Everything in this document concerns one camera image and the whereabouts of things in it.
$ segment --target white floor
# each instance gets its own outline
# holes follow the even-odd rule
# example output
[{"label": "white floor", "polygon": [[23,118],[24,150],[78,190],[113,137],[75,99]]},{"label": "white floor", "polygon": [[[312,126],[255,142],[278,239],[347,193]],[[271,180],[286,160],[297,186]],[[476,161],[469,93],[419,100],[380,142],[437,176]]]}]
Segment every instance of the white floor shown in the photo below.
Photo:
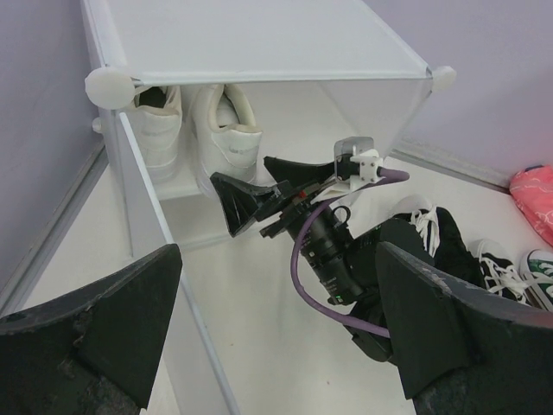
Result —
[{"label": "white floor", "polygon": [[[515,262],[547,246],[510,196],[398,160],[402,184],[366,191],[351,228],[359,234],[387,218],[405,195],[420,193],[449,209],[463,239],[495,239]],[[101,278],[131,262],[125,220],[108,169],[35,287],[28,306]],[[318,315],[289,281],[291,239],[244,236],[185,252],[185,271],[243,415],[414,414],[391,365],[366,358],[337,323]],[[307,290],[326,298],[302,261]],[[148,414],[176,414],[175,396],[160,365]]]}]

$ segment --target black shoe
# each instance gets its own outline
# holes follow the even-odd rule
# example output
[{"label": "black shoe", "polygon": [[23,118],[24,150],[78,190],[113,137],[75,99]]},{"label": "black shoe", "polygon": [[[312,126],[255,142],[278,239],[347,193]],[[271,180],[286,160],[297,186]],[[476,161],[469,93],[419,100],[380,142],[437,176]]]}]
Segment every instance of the black shoe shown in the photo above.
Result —
[{"label": "black shoe", "polygon": [[480,263],[467,250],[459,227],[451,213],[432,205],[428,199],[412,195],[393,209],[394,218],[407,220],[423,238],[426,251],[434,258],[435,268],[485,288]]}]

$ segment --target black sneaker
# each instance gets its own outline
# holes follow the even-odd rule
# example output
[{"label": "black sneaker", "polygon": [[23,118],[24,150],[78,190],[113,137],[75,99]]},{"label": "black sneaker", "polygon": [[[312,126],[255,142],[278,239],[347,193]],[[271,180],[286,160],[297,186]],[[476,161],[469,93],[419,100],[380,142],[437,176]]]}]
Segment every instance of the black sneaker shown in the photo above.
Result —
[{"label": "black sneaker", "polygon": [[482,239],[471,244],[470,250],[480,262],[488,291],[529,304],[526,295],[528,284],[518,274],[503,246],[493,240]]},{"label": "black sneaker", "polygon": [[402,199],[392,214],[416,228],[424,248],[434,258],[435,268],[485,288],[480,263],[467,250],[459,227],[447,209],[434,206],[423,196],[412,195]]}]

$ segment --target purple cable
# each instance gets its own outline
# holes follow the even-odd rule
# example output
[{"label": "purple cable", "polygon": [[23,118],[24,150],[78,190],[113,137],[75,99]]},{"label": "purple cable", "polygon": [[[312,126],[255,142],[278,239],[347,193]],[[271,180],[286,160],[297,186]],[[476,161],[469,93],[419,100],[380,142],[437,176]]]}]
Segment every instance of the purple cable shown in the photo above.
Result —
[{"label": "purple cable", "polygon": [[[385,169],[384,167],[380,168],[379,174],[383,177],[383,179],[380,182],[377,182],[374,184],[367,184],[357,191],[360,191],[366,188],[375,188],[377,186],[383,186],[385,184],[405,182],[406,180],[409,179],[409,173],[405,171]],[[315,219],[317,219],[317,217],[321,214],[321,212],[326,208],[328,208],[332,203],[339,200],[341,197],[335,197],[333,199],[328,199],[326,201],[321,202],[321,204],[317,207],[317,209],[315,209],[313,213],[307,218],[307,220],[302,226],[302,229],[300,229],[300,232],[297,235],[296,241],[294,242],[294,249],[292,250],[292,258],[290,260],[290,274],[292,276],[292,283],[294,284],[294,288],[296,288],[297,293],[300,295],[301,298],[303,298],[303,301],[305,301],[307,304],[309,304],[311,307],[313,307],[315,310],[319,311],[320,313],[324,314],[325,316],[330,317],[337,322],[341,322],[346,326],[350,326],[355,329],[359,329],[363,331],[368,331],[369,333],[373,333],[375,335],[381,335],[382,337],[390,338],[390,331],[388,331],[388,329],[384,327],[380,327],[375,324],[365,322],[355,317],[345,316],[317,302],[317,300],[312,298],[305,291],[302,283],[300,282],[300,278],[297,275],[297,261],[300,258],[300,250],[302,249],[302,242],[303,242],[303,239],[305,238],[305,235],[307,234],[311,225],[313,225],[313,222],[315,221]]]}]

